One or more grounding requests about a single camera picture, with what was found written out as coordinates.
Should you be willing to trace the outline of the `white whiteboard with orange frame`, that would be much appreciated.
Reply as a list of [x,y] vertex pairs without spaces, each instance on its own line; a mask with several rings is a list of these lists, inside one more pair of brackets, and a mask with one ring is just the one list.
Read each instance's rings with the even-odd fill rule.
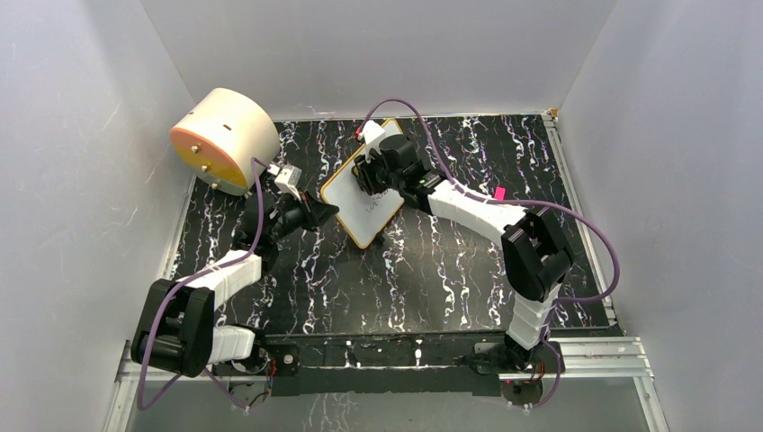
[[369,195],[360,188],[352,169],[355,158],[367,153],[366,143],[362,141],[319,189],[322,201],[339,209],[336,218],[340,226],[360,249],[373,243],[404,203],[399,193],[392,189]]

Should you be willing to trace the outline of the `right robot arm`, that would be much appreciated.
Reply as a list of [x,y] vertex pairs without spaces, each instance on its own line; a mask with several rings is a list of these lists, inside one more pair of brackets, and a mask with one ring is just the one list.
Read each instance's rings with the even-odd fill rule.
[[531,372],[543,359],[547,320],[573,265],[573,252],[560,224],[546,210],[492,204],[471,189],[452,184],[428,166],[409,138],[372,138],[359,132],[364,150],[351,169],[369,195],[395,191],[406,206],[455,222],[502,251],[507,282],[515,292],[512,317],[497,358],[506,368]]

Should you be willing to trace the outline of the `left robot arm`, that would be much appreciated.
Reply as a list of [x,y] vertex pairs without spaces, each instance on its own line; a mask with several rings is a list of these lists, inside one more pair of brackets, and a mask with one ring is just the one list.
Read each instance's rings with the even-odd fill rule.
[[225,256],[196,274],[150,285],[131,360],[187,377],[222,363],[235,364],[246,374],[264,371],[269,352],[263,330],[219,326],[215,312],[273,269],[280,240],[296,230],[315,232],[338,213],[337,206],[303,191],[285,193],[274,203],[248,198]]

